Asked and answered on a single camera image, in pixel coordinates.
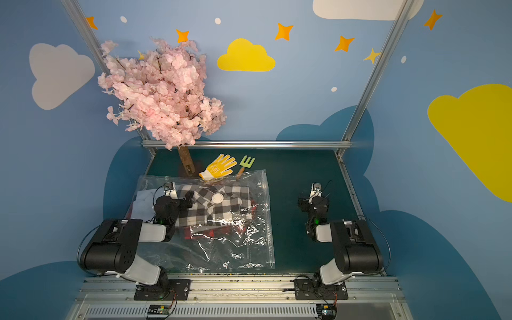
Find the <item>black white checkered shirt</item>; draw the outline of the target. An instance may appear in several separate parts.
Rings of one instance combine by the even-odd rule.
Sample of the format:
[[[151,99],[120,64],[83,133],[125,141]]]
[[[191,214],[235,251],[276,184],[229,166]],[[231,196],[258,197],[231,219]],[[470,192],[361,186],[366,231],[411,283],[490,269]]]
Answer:
[[[240,185],[185,184],[177,187],[179,198],[193,192],[193,206],[177,220],[178,227],[206,225],[239,225],[253,220],[250,189]],[[222,193],[220,204],[211,202],[215,193]]]

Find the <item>clear plastic vacuum bag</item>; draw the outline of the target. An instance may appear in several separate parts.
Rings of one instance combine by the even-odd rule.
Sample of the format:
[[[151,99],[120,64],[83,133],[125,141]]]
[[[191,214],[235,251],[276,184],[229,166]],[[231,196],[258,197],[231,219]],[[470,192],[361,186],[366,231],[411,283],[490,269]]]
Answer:
[[[204,181],[201,178],[143,175],[130,217],[155,223],[161,196],[190,196],[170,240],[141,243],[137,253],[172,273],[252,273],[273,269],[270,194],[264,170]]]

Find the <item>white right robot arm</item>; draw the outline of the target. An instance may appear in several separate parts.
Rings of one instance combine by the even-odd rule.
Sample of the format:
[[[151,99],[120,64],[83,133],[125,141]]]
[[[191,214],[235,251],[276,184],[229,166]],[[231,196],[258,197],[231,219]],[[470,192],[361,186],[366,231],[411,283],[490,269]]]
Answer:
[[[330,202],[319,193],[299,197],[297,206],[308,215],[305,229],[309,238],[333,245],[334,258],[318,271],[323,285],[338,285],[354,273],[377,275],[384,271],[381,251],[366,220],[329,222]]]

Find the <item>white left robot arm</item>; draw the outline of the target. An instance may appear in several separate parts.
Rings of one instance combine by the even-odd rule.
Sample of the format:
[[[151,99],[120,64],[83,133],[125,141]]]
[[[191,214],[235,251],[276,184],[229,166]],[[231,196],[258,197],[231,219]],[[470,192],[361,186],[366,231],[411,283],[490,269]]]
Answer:
[[[179,215],[193,205],[193,193],[181,198],[159,197],[153,206],[155,221],[141,219],[106,219],[97,227],[85,249],[78,250],[80,268],[98,276],[114,273],[118,277],[145,286],[164,287],[167,275],[163,268],[137,254],[140,243],[171,240]]]

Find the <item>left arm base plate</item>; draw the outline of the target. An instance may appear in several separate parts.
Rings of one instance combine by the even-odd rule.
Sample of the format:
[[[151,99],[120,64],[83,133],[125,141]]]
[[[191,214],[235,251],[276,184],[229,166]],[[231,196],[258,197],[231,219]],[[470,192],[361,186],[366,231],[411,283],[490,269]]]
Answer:
[[[168,279],[164,284],[136,285],[135,301],[186,301],[191,286],[190,279]]]

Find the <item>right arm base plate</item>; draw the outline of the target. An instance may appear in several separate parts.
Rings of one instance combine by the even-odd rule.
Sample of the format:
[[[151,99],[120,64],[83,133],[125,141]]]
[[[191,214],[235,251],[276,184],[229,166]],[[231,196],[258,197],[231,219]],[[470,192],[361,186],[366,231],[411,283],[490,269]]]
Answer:
[[[348,300],[348,292],[343,282],[341,285],[324,285],[315,280],[300,277],[293,280],[296,300]]]

